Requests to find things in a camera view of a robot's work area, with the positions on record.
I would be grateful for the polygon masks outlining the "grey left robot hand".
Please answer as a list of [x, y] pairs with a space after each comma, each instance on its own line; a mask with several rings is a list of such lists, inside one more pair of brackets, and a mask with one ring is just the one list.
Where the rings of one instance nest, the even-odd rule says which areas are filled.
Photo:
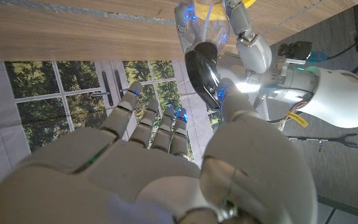
[[257, 92], [251, 78], [265, 73], [272, 53], [252, 30], [240, 0], [187, 1], [174, 9], [175, 23], [190, 82], [200, 96], [216, 96], [227, 81], [241, 93]]

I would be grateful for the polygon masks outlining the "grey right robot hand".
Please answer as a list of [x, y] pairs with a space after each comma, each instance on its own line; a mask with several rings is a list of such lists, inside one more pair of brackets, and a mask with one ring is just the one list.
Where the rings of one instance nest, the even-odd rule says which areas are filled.
[[186, 113], [157, 134], [152, 101], [128, 141], [135, 82], [100, 128], [80, 128], [23, 159], [0, 182], [0, 223], [316, 223], [313, 176], [298, 149], [232, 81], [224, 124], [200, 166], [185, 152]]

